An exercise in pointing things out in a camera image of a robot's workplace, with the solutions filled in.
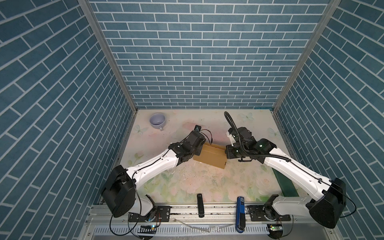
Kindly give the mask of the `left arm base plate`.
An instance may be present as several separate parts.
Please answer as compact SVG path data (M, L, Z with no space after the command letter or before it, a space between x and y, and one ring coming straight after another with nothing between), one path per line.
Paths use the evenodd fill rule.
M140 216L139 214L129 213L129 222L139 223L143 222L155 222L156 216L160 215L161 222L169 222L171 215L171 206L157 206L155 210L151 210L147 215Z

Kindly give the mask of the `brown cardboard box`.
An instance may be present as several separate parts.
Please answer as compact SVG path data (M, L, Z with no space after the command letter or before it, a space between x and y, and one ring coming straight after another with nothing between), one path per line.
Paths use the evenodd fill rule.
M224 169L227 164L226 148L215 144L204 144L199 156L194 155L195 161Z

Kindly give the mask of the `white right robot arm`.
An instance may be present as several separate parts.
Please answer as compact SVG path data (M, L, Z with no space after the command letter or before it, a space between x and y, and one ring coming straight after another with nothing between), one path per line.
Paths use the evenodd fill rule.
M289 157L276 144L267 140L256 140L245 127L238 128L228 112L224 113L230 125L227 137L231 143L225 153L229 160L240 163L258 161L297 184L306 191L306 197L284 197L271 195L263 206L265 217L275 221L281 216L311 217L323 227L333 229L344 214L347 203L355 202L347 196L346 184L339 178L333 180L318 174Z

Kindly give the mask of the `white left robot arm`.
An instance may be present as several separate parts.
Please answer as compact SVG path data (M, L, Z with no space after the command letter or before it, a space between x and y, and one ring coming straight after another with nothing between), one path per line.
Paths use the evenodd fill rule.
M172 143L154 158L136 166L124 168L121 165L112 169L101 196L114 218L126 213L138 214L150 221L155 216L157 206L151 197L141 198L138 189L164 171L175 168L193 156L201 154L206 137L202 127L196 125L182 141Z

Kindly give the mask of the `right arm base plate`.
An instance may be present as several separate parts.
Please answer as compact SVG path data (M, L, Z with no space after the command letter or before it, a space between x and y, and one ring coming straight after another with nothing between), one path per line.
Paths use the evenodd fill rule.
M290 215L271 217L265 212L264 205L249 205L246 207L252 222L289 222L292 220Z

